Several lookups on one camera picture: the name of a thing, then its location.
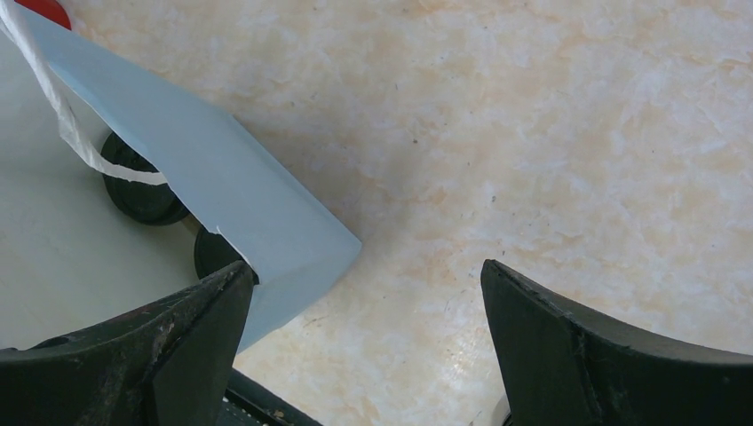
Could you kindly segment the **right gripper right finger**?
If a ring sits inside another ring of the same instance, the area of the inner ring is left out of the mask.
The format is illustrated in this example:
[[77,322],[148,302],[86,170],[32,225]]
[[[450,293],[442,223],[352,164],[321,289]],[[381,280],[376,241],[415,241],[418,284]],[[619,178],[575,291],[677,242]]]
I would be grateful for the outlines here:
[[749,355],[634,327],[493,259],[480,286],[505,424],[751,424]]

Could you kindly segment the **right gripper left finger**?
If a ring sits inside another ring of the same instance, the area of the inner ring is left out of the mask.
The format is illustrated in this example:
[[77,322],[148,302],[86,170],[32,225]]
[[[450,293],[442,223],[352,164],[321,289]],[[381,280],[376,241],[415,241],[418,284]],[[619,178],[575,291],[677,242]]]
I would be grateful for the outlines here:
[[2,424],[215,424],[254,286],[236,262],[94,326],[2,350]]

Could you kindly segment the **black coffee cup lid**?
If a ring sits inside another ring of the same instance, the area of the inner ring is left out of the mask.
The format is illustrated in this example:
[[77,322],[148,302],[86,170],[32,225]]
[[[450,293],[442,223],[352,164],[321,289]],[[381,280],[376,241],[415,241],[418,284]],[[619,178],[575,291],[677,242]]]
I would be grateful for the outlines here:
[[196,234],[193,256],[194,269],[199,280],[236,261],[250,266],[221,234],[211,233],[203,226]]

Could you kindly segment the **light blue paper bag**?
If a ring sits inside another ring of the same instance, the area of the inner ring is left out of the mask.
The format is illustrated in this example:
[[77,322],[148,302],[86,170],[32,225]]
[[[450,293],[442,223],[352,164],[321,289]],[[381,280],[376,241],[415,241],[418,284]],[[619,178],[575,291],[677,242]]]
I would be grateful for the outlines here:
[[[13,1],[1,4],[1,28],[87,166],[168,185],[255,271],[241,349],[325,296],[359,255],[361,242],[228,112]],[[104,159],[83,134],[67,91],[153,170]]]

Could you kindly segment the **red straw holder cup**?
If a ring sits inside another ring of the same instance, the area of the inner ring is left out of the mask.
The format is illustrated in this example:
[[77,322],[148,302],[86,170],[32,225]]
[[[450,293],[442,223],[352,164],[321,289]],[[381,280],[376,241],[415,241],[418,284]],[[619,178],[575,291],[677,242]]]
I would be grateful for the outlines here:
[[68,30],[72,29],[66,10],[56,0],[15,0],[15,2]]

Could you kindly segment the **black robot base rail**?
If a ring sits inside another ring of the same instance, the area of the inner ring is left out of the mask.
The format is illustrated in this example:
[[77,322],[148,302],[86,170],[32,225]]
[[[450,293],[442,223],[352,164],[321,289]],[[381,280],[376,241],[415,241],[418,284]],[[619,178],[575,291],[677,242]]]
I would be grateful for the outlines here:
[[216,425],[321,426],[321,423],[233,369]]

